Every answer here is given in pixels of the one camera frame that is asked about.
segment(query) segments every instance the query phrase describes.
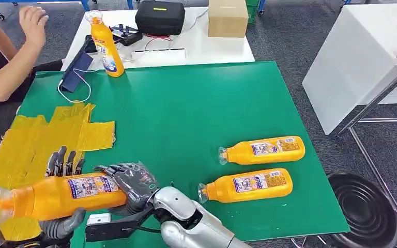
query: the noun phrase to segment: orange bottle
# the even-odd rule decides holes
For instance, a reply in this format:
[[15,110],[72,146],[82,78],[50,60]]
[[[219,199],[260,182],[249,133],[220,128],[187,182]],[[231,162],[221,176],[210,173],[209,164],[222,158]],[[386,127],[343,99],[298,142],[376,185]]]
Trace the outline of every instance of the orange bottle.
[[286,196],[293,182],[286,169],[264,169],[237,175],[223,176],[215,182],[198,185],[200,203],[217,200],[222,203],[242,202]]
[[305,155],[305,146],[298,136],[243,141],[230,148],[220,147],[221,164],[242,165],[296,161]]
[[98,10],[89,11],[86,19],[91,24],[90,34],[98,55],[102,57],[105,72],[109,76],[121,76],[124,73],[124,65],[113,42],[112,32],[102,21],[102,13]]
[[88,211],[126,203],[125,193],[104,173],[47,177],[32,186],[0,188],[0,223],[29,216],[39,221],[70,216],[78,207]]

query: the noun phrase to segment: black bag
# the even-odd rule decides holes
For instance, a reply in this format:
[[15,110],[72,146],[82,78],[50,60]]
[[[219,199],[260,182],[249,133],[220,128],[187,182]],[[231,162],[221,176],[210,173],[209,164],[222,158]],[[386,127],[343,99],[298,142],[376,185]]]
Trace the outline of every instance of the black bag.
[[139,4],[135,21],[138,30],[157,36],[179,35],[185,20],[182,3],[143,1]]

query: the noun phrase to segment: human hand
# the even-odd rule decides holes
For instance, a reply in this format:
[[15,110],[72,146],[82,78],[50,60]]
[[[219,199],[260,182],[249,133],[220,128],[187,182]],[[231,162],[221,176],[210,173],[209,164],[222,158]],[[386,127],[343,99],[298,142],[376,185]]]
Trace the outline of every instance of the human hand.
[[159,183],[141,163],[120,163],[109,166],[98,165],[96,171],[112,177],[118,187],[127,195],[125,206],[109,209],[116,215],[132,215],[144,210],[148,200],[159,188]]
[[[84,159],[81,159],[75,172],[72,169],[75,151],[69,153],[68,159],[65,161],[66,146],[62,146],[58,152],[54,152],[47,166],[45,176],[70,176],[81,174],[81,166]],[[72,232],[83,222],[86,210],[77,208],[72,216],[64,217],[50,221],[39,221],[40,229],[51,239],[64,239],[72,235]]]
[[19,11],[19,22],[26,36],[26,43],[37,48],[45,44],[45,23],[48,16],[41,7],[25,6]]

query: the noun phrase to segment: bottle label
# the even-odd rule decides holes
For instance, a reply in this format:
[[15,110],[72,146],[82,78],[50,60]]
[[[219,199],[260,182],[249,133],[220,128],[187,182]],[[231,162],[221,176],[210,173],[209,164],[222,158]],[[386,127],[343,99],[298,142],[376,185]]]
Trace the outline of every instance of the bottle label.
[[250,146],[255,156],[264,156],[299,149],[299,144],[294,138],[279,139],[274,144],[270,142],[257,142],[250,144]]
[[95,45],[97,47],[98,54],[102,57],[102,62],[106,71],[116,72],[116,65],[113,56],[109,53],[109,50],[105,47],[105,42],[102,40],[94,39]]
[[285,185],[286,183],[284,175],[279,170],[249,177],[234,178],[234,186],[237,193],[267,189]]
[[116,183],[107,176],[68,179],[68,184],[74,199],[118,190]]

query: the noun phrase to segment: yellow tape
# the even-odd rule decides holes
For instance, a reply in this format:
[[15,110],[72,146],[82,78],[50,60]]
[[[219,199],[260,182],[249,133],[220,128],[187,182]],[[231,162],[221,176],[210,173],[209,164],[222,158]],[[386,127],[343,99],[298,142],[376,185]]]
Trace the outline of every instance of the yellow tape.
[[[84,103],[57,107],[50,123],[42,115],[16,116],[0,144],[0,187],[13,189],[42,179],[50,155],[61,146],[76,151],[74,166],[84,151],[111,148],[115,122],[89,123],[94,107]],[[30,218],[7,220],[0,230],[7,240],[16,241],[40,233],[38,222]]]

